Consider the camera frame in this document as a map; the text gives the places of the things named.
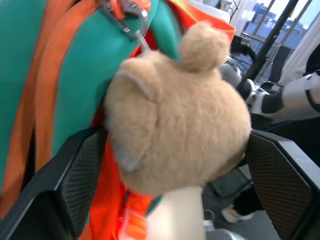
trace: person's leg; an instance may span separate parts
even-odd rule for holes
[[[247,221],[254,216],[254,212],[263,210],[263,206],[252,186],[243,191],[230,205],[221,211],[224,219],[229,223],[236,223],[238,220]]]

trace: plush bear head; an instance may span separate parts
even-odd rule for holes
[[[247,106],[217,68],[228,37],[200,22],[180,61],[159,51],[125,60],[105,97],[106,128],[122,181],[158,195],[202,185],[241,160],[251,131]]]

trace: tan plush toy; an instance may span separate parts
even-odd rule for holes
[[[203,185],[241,160],[250,115],[218,67],[228,37],[200,22],[180,42],[181,61],[158,51],[122,63],[106,98],[106,127],[122,181],[159,195]]]

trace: sneaker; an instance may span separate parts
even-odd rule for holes
[[[223,218],[230,224],[235,224],[238,221],[248,221],[252,219],[255,213],[250,213],[248,215],[242,216],[233,209],[233,206],[228,206],[221,211]]]

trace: metal carabiner clip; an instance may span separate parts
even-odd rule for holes
[[[131,0],[99,0],[100,5],[106,15],[130,38],[137,39],[137,36],[144,37],[148,31],[148,12],[150,8],[149,0],[145,2]],[[141,20],[141,29],[133,32],[123,19],[125,14],[137,16]]]

